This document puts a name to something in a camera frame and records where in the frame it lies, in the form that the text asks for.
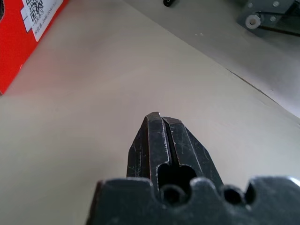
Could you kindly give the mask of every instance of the screw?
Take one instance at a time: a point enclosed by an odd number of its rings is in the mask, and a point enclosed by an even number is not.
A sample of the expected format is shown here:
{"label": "screw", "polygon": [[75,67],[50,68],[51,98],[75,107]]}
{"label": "screw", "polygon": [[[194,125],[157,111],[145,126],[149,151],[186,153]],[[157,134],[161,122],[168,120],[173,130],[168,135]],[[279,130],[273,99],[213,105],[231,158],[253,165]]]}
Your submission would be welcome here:
{"label": "screw", "polygon": [[276,17],[271,16],[270,20],[271,20],[271,22],[275,22],[276,21]]}
{"label": "screw", "polygon": [[247,28],[254,30],[261,25],[261,19],[258,15],[250,15],[245,20],[245,25]]}
{"label": "screw", "polygon": [[273,2],[273,6],[274,6],[274,7],[277,7],[277,6],[279,6],[279,1],[275,1],[275,2]]}

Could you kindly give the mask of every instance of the gray surface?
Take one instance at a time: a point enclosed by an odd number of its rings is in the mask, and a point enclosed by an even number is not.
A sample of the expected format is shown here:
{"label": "gray surface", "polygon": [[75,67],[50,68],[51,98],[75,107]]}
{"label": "gray surface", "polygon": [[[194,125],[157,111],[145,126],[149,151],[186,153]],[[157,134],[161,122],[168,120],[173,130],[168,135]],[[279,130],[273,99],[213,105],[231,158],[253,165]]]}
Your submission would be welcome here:
{"label": "gray surface", "polygon": [[300,116],[300,38],[246,31],[236,23],[246,1],[125,2]]}
{"label": "gray surface", "polygon": [[226,184],[300,178],[300,119],[120,0],[73,0],[0,98],[0,224],[83,225],[144,116],[181,119]]}

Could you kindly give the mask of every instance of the metal part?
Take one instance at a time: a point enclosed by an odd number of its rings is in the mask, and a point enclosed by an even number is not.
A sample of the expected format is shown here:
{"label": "metal part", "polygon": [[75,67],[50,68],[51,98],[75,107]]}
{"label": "metal part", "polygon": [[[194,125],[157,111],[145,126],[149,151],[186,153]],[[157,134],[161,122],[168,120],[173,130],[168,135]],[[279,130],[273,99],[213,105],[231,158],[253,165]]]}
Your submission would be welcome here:
{"label": "metal part", "polygon": [[87,225],[296,225],[300,181],[223,185],[208,151],[180,120],[147,115],[128,154],[127,178],[98,183]]}
{"label": "metal part", "polygon": [[270,17],[270,21],[271,21],[271,22],[275,22],[275,21],[276,21],[276,17],[271,16],[271,17]]}
{"label": "metal part", "polygon": [[273,6],[274,7],[278,7],[279,6],[279,2],[278,1],[273,2]]}
{"label": "metal part", "polygon": [[261,25],[261,18],[258,15],[250,15],[245,21],[246,27],[249,29],[257,29]]}
{"label": "metal part", "polygon": [[[237,22],[239,25],[243,26],[250,32],[262,37],[266,33],[266,31],[263,29],[259,29],[259,27],[253,28],[253,26],[250,26],[249,23],[246,23],[247,18],[250,15],[257,15],[260,12],[270,12],[285,15],[293,4],[294,0],[284,0],[280,2],[274,0],[249,0],[244,6],[239,18],[237,19]],[[263,18],[261,17],[262,14],[259,15],[261,18],[261,26],[264,27],[274,28],[281,19],[281,16],[276,16],[276,20],[272,22],[270,18],[274,15],[265,14]]]}
{"label": "metal part", "polygon": [[259,29],[300,37],[299,33],[295,33],[293,31],[288,31],[288,30],[281,30],[281,29],[277,29],[277,28],[273,28],[273,27],[260,26]]}

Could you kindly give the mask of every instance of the white label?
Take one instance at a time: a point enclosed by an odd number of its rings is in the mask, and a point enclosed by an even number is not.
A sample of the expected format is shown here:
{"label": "white label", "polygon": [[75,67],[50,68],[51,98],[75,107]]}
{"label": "white label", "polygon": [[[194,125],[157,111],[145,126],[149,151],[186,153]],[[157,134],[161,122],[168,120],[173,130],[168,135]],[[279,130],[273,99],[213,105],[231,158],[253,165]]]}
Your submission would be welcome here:
{"label": "white label", "polygon": [[23,0],[33,35],[39,41],[63,0]]}

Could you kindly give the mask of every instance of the red cardboard box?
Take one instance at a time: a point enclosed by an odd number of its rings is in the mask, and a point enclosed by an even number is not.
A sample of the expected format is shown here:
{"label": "red cardboard box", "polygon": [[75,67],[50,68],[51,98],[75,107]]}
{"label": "red cardboard box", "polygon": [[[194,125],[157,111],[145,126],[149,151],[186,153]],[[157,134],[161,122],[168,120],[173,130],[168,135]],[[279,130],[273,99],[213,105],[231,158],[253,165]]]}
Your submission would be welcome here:
{"label": "red cardboard box", "polygon": [[0,0],[0,94],[68,0]]}

